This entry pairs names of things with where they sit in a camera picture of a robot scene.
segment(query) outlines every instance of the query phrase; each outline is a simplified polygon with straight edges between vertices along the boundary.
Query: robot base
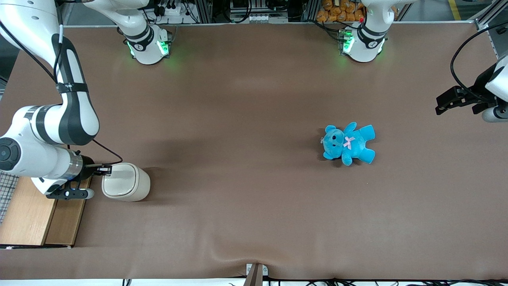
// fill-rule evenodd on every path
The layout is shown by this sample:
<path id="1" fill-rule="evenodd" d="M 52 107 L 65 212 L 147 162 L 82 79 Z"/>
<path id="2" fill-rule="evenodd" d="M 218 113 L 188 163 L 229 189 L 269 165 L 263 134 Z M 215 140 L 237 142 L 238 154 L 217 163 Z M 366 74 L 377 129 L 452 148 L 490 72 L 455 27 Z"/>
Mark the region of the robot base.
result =
<path id="1" fill-rule="evenodd" d="M 172 34 L 167 30 L 157 25 L 150 25 L 150 27 L 155 33 L 154 40 L 146 46 L 144 51 L 138 51 L 128 43 L 132 58 L 137 59 L 144 65 L 153 65 L 164 58 L 169 58 L 171 42 L 173 41 Z"/>
<path id="2" fill-rule="evenodd" d="M 356 29 L 346 28 L 340 30 L 339 33 L 339 51 L 341 55 L 347 55 L 352 60 L 359 63 L 367 63 L 375 59 L 376 56 L 381 52 L 385 40 L 381 44 L 376 45 L 374 48 L 367 48 L 365 44 L 359 40 Z"/>

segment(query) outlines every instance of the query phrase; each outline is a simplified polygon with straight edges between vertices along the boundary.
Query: pink bow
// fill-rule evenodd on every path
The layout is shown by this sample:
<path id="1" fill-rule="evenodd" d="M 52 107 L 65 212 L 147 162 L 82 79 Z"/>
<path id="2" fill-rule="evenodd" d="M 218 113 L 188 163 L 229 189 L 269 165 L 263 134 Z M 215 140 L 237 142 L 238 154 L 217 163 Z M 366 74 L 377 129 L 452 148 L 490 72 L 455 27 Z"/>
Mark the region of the pink bow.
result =
<path id="1" fill-rule="evenodd" d="M 351 150 L 351 141 L 355 140 L 355 138 L 354 137 L 349 138 L 346 136 L 344 139 L 347 141 L 346 143 L 344 143 L 344 147 L 347 147 L 349 150 Z"/>

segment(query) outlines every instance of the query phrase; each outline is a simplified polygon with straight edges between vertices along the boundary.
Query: white container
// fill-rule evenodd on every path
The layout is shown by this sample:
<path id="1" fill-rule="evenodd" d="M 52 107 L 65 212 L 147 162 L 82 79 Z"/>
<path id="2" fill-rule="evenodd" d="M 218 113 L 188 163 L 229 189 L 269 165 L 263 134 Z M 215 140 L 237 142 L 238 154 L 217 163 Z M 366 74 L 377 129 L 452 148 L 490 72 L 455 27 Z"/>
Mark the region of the white container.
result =
<path id="1" fill-rule="evenodd" d="M 131 163 L 113 165 L 111 175 L 102 178 L 102 193 L 108 198 L 136 202 L 144 199 L 149 191 L 150 177 Z"/>

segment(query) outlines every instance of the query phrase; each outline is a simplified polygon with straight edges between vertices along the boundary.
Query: green led light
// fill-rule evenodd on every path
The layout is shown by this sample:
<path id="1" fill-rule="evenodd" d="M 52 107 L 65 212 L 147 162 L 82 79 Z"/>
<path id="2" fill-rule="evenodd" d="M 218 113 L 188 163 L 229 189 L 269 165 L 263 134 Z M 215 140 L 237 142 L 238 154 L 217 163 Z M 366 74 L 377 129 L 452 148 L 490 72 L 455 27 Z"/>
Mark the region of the green led light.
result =
<path id="1" fill-rule="evenodd" d="M 346 43 L 344 43 L 344 52 L 350 52 L 351 47 L 353 46 L 354 42 L 355 42 L 355 37 L 350 36 L 350 38 L 346 41 Z"/>
<path id="2" fill-rule="evenodd" d="M 165 42 L 157 41 L 157 45 L 159 46 L 159 49 L 161 50 L 161 53 L 166 55 L 168 54 L 168 44 Z"/>
<path id="3" fill-rule="evenodd" d="M 132 50 L 131 44 L 127 42 L 127 46 L 129 46 L 129 50 L 131 50 L 131 55 L 134 56 L 134 51 Z"/>

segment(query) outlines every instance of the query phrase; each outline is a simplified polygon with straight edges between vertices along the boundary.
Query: wooden board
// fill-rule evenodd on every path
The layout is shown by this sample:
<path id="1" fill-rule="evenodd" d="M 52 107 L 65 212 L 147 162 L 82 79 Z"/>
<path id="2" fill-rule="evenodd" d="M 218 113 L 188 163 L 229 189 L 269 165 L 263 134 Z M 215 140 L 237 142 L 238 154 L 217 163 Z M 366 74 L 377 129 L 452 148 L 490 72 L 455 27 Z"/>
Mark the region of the wooden board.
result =
<path id="1" fill-rule="evenodd" d="M 56 205 L 35 187 L 28 177 L 19 178 L 0 225 L 0 244 L 43 245 Z"/>
<path id="2" fill-rule="evenodd" d="M 81 182 L 79 187 L 88 188 L 90 181 L 89 178 Z M 56 202 L 46 244 L 74 245 L 84 207 L 84 199 L 72 199 L 70 201 L 59 199 Z"/>

